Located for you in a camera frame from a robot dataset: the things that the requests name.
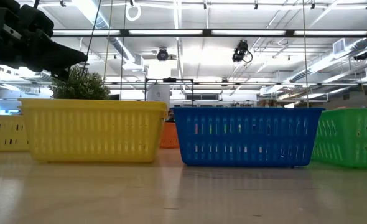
plastic basket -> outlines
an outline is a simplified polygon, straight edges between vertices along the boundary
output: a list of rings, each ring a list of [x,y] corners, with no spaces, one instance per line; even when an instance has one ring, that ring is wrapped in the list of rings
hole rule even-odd
[[[306,166],[322,108],[174,108],[181,156],[197,166]]]
[[[367,109],[324,111],[312,159],[367,168]]]
[[[177,127],[175,123],[165,122],[163,135],[161,137],[160,148],[177,149],[179,148]]]
[[[28,150],[23,116],[0,116],[0,152]]]
[[[167,113],[163,102],[20,101],[38,161],[151,162]]]

ceiling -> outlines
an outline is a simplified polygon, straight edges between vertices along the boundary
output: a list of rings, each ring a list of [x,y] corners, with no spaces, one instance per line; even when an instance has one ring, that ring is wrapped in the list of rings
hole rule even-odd
[[[93,23],[87,19],[83,9],[77,7],[78,1],[65,0],[66,7],[59,0],[41,0],[39,9],[54,21],[55,29],[92,29]],[[33,4],[33,0],[18,1],[21,4]],[[136,0],[135,5],[141,7],[141,15],[135,21],[129,21],[125,16],[126,3],[129,1],[111,0],[101,2],[100,12],[106,21],[110,21],[113,29],[348,29],[367,30],[367,0],[305,0],[303,13],[302,0],[258,0],[229,1],[229,0]],[[130,9],[134,17],[136,9]],[[54,41],[73,49],[87,51],[90,38],[82,38],[80,47],[79,37],[58,37]],[[124,46],[132,53],[142,55],[144,65],[151,68],[157,63],[155,53],[160,48],[166,48],[171,55],[180,54],[182,74],[177,69],[178,61],[168,63],[173,77],[194,78],[199,82],[220,82],[229,78],[231,82],[284,82],[295,71],[323,58],[332,51],[332,44],[341,38],[306,38],[306,54],[304,38],[239,38],[239,37],[125,37],[121,38]],[[240,40],[247,40],[254,59],[251,63],[233,63],[233,49]],[[144,72],[122,69],[121,57],[114,47],[104,37],[94,37],[90,46],[88,69],[91,72],[104,74],[106,53],[106,80],[118,80],[123,75],[124,80],[135,77],[143,80]],[[308,75],[308,82],[322,82],[330,77],[367,64],[367,60],[356,62],[348,57],[342,57],[334,63],[326,63],[316,72]],[[365,71],[359,71],[358,77]],[[4,81],[15,81],[5,76]],[[349,74],[333,82],[356,81]],[[260,89],[262,86],[241,86],[239,90]],[[198,86],[197,88],[221,88],[220,86]],[[302,86],[282,86],[279,93],[302,92]]]

ceiling fixture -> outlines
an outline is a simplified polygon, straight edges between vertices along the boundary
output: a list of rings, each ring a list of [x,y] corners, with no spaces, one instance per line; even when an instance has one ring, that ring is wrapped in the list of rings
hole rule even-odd
[[[65,0],[61,0],[61,1],[59,2],[59,4],[60,4],[60,6],[62,6],[62,7],[66,7]]]
[[[367,35],[367,30],[307,30],[304,32],[303,30],[294,31],[294,35],[353,35],[353,36],[362,36]]]
[[[131,17],[130,15],[129,15],[129,9],[131,9],[131,8],[136,8],[137,9],[137,13],[136,13],[136,16],[134,16],[134,17]],[[130,4],[129,4],[129,6],[126,6],[126,18],[129,20],[129,21],[135,21],[135,20],[137,20],[137,19],[139,19],[139,17],[141,16],[141,14],[142,14],[142,11],[141,11],[141,7],[140,7],[140,5],[138,5],[138,4],[135,4],[135,0],[130,0]]]
[[[167,53],[167,49],[160,49],[159,53],[157,53],[157,59],[159,61],[166,61],[169,58],[169,54]]]
[[[202,30],[129,30],[130,35],[202,35]]]
[[[54,30],[54,35],[92,35],[92,30]],[[108,30],[94,30],[96,35],[108,35]],[[110,35],[120,35],[120,30],[111,30]]]
[[[367,59],[367,52],[353,57],[353,60],[356,60],[356,61],[366,60],[366,59]]]
[[[222,78],[222,83],[228,83],[228,79],[227,78]]]
[[[244,57],[250,55],[251,59],[249,61],[245,61]],[[241,62],[244,61],[246,63],[250,63],[253,60],[253,55],[252,53],[248,50],[248,44],[247,44],[247,40],[241,40],[237,46],[237,48],[235,48],[235,52],[233,53],[232,56],[232,61],[233,62]]]
[[[284,35],[284,30],[212,30],[213,35]]]

potted plant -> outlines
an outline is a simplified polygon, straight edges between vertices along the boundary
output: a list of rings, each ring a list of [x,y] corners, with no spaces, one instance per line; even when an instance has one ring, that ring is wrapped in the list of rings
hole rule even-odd
[[[32,157],[38,161],[151,162],[166,115],[163,102],[106,100],[96,72],[72,67],[54,79],[54,99],[21,99]]]
[[[70,69],[67,81],[53,78],[50,89],[55,99],[106,100],[110,94],[99,73],[83,71],[77,65]]]

table surface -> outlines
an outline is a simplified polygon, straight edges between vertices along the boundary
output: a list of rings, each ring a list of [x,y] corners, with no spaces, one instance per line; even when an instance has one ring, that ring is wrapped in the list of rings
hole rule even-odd
[[[5,223],[367,223],[367,170],[38,163],[0,153]]]

